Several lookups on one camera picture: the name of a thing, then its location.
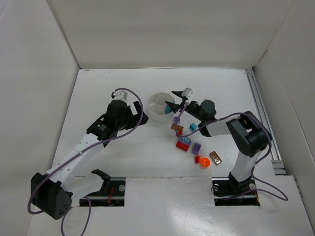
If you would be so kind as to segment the small lavender lego brick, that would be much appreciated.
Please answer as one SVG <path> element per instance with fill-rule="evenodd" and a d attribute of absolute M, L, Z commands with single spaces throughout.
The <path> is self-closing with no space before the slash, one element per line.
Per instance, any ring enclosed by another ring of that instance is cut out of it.
<path fill-rule="evenodd" d="M 174 121 L 174 123 L 179 124 L 180 123 L 180 118 L 179 117 L 174 117 L 173 121 Z"/>

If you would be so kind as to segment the white round divided container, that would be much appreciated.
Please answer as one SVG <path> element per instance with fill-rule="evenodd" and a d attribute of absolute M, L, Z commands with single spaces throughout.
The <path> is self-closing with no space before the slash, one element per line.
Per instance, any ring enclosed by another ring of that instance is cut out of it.
<path fill-rule="evenodd" d="M 148 114 L 149 117 L 156 122 L 169 122 L 174 113 L 165 114 L 167 104 L 165 101 L 174 102 L 172 95 L 165 92 L 158 92 L 153 94 L 148 100 Z"/>

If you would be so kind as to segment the purple printed lego brick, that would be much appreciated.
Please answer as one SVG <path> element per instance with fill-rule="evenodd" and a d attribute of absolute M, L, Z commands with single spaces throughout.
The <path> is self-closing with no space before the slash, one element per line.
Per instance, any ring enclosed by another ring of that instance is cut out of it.
<path fill-rule="evenodd" d="M 180 137 L 179 141 L 185 145 L 188 145 L 188 146 L 191 145 L 191 139 L 188 137 Z"/>

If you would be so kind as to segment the red lego brick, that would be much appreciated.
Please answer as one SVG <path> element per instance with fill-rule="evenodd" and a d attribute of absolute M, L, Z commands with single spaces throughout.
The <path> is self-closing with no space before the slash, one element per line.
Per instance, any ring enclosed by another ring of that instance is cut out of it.
<path fill-rule="evenodd" d="M 176 143 L 176 147 L 179 148 L 180 150 L 187 152 L 189 147 L 190 147 L 190 143 L 187 144 L 187 143 L 183 143 L 181 141 L 178 141 Z"/>

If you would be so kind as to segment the teal lego brick pair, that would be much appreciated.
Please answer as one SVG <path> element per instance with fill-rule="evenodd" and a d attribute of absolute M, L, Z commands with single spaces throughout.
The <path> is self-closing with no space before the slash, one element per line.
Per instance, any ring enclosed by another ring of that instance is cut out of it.
<path fill-rule="evenodd" d="M 165 112 L 166 115 L 169 114 L 169 113 L 171 113 L 171 112 L 172 112 L 171 107 L 170 107 L 169 105 L 167 105 L 164 112 Z"/>

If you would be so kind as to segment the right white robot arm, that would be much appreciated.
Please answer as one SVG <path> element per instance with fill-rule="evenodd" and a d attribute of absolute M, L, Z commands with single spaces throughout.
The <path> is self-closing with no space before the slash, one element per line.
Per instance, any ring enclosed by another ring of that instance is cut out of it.
<path fill-rule="evenodd" d="M 271 134 L 251 111 L 232 113 L 223 118 L 216 118 L 215 104 L 204 100 L 200 104 L 192 100 L 193 91 L 186 88 L 183 91 L 173 91 L 182 99 L 180 104 L 168 102 L 174 113 L 187 112 L 200 121 L 197 131 L 205 137 L 230 135 L 239 152 L 236 163 L 225 180 L 213 181 L 213 192 L 217 196 L 237 195 L 249 185 L 252 179 L 252 169 L 261 152 L 271 142 Z"/>

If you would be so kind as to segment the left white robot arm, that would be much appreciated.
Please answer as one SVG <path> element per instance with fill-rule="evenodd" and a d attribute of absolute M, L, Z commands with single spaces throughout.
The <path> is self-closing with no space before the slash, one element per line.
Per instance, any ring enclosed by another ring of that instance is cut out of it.
<path fill-rule="evenodd" d="M 110 181 L 110 176 L 99 169 L 79 180 L 75 180 L 75 176 L 111 141 L 120 138 L 118 132 L 127 130 L 131 133 L 147 123 L 142 102 L 135 101 L 134 106 L 136 114 L 125 101 L 112 100 L 106 113 L 92 123 L 77 146 L 61 162 L 46 173 L 36 173 L 31 178 L 31 196 L 27 205 L 30 214 L 36 214 L 31 209 L 35 206 L 38 213 L 44 212 L 58 220 L 81 198 L 100 190 L 106 181 Z"/>

